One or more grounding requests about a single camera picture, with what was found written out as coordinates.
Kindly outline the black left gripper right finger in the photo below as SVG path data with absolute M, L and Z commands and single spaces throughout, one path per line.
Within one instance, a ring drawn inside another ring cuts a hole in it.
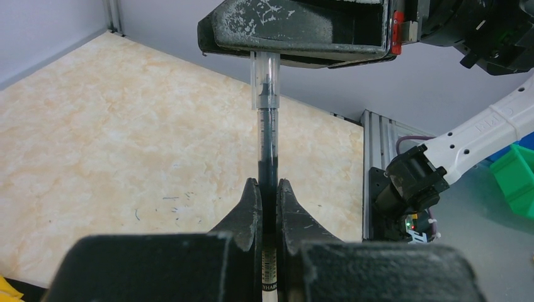
M 444 245 L 344 242 L 282 179 L 277 192 L 280 301 L 484 301 L 475 272 Z

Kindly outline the clear pen cap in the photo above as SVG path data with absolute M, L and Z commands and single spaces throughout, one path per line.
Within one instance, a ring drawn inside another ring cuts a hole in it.
M 280 54 L 251 52 L 252 109 L 280 107 Z

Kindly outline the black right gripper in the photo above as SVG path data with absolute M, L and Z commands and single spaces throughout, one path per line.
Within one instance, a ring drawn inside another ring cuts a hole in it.
M 285 66 L 343 68 L 394 60 L 422 34 L 419 1 L 223 1 L 198 22 L 204 53 L 280 54 Z

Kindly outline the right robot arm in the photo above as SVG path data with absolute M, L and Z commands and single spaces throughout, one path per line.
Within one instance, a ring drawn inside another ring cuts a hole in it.
M 532 1 L 223 1 L 197 25 L 202 52 L 276 54 L 337 69 L 394 60 L 407 44 L 453 47 L 492 76 L 533 69 Z M 533 79 L 397 156 L 373 207 L 391 219 L 436 204 L 470 168 L 533 131 Z

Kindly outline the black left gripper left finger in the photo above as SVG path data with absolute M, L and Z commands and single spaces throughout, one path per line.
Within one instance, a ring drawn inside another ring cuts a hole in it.
M 45 301 L 259 301 L 258 183 L 209 232 L 92 235 L 66 253 Z

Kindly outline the thin black pen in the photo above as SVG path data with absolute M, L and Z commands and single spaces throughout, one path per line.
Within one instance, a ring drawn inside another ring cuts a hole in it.
M 277 301 L 278 109 L 258 109 L 258 184 L 263 207 L 262 300 Z

